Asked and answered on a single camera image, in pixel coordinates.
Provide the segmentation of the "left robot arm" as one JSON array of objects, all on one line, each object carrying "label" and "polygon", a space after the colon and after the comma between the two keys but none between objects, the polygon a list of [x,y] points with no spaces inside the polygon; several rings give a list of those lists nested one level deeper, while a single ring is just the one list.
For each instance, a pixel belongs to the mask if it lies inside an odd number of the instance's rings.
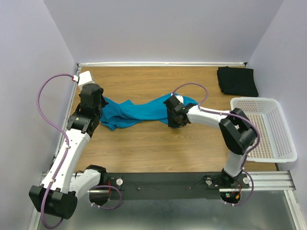
[{"label": "left robot arm", "polygon": [[42,215],[49,214],[69,219],[81,198],[90,188],[102,189],[106,185],[106,170],[89,166],[75,180],[72,174],[81,153],[98,127],[102,108],[107,105],[103,89],[95,83],[82,86],[80,103],[69,117],[64,142],[46,177],[40,186],[32,186],[29,197]]}]

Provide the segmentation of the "blue t shirt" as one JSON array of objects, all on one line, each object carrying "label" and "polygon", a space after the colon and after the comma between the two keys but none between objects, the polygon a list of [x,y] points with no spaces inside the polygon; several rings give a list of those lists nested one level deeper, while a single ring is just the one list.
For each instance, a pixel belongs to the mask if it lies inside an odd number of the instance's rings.
[{"label": "blue t shirt", "polygon": [[110,130],[128,128],[144,121],[159,121],[167,125],[167,108],[164,101],[170,96],[169,93],[144,104],[134,104],[130,100],[116,103],[105,98],[108,104],[102,108],[100,122]]}]

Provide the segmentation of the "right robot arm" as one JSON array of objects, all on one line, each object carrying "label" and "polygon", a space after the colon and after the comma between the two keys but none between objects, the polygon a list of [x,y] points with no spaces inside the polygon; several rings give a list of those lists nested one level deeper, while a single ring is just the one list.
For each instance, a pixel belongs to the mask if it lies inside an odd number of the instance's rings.
[{"label": "right robot arm", "polygon": [[232,188],[239,182],[249,151],[260,139],[255,126],[245,113],[238,108],[220,111],[203,108],[198,104],[183,104],[182,96],[171,95],[164,101],[167,110],[168,126],[184,127],[195,123],[218,128],[223,136],[229,153],[221,173],[204,177],[209,189]]}]

